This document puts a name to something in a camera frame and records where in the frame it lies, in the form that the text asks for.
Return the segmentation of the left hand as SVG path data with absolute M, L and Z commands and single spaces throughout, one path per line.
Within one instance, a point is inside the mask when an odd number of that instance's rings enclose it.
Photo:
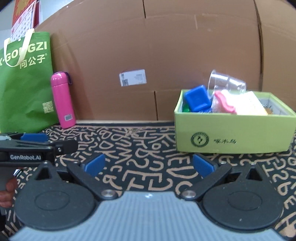
M 6 183 L 5 190 L 1 190 L 0 193 L 0 205 L 3 208 L 9 208 L 13 204 L 13 197 L 15 195 L 15 190 L 18 187 L 16 177 L 11 178 Z

